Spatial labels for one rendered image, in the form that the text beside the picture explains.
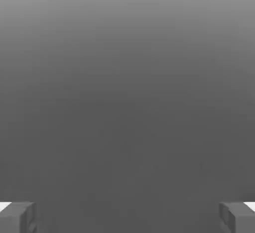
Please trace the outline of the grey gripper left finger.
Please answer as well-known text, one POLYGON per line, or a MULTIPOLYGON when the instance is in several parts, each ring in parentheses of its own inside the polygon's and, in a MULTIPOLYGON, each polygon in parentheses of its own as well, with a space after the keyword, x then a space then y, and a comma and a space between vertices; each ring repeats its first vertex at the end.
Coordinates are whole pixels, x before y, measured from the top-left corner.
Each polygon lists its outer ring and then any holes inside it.
POLYGON ((0 233, 37 233, 35 202, 0 202, 0 233))

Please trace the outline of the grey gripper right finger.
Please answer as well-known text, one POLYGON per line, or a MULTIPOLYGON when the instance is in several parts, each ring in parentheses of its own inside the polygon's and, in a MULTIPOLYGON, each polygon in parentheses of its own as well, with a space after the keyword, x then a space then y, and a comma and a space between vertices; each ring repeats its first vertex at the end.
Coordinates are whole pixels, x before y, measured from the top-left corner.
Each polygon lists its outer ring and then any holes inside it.
POLYGON ((220 202, 223 233, 255 233, 255 202, 220 202))

